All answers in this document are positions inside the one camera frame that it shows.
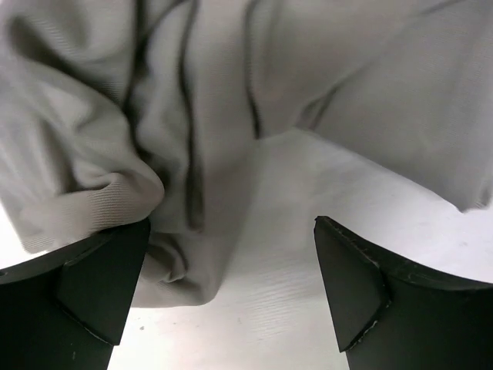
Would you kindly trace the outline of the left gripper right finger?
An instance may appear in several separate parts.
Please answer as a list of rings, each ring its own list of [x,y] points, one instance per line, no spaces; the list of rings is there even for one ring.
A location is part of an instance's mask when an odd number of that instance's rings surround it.
[[[314,239],[350,369],[492,369],[491,284],[426,267],[329,217],[316,219]]]

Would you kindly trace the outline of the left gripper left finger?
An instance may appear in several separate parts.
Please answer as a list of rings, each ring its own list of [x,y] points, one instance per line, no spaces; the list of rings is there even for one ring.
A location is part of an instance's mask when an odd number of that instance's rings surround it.
[[[1,270],[1,367],[106,369],[119,345],[149,221],[101,231]]]

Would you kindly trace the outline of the grey trousers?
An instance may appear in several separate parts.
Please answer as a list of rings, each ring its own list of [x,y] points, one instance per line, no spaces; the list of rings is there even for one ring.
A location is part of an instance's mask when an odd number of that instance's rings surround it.
[[[1,3],[5,211],[33,254],[149,219],[142,305],[214,298],[292,127],[488,205],[492,3]]]

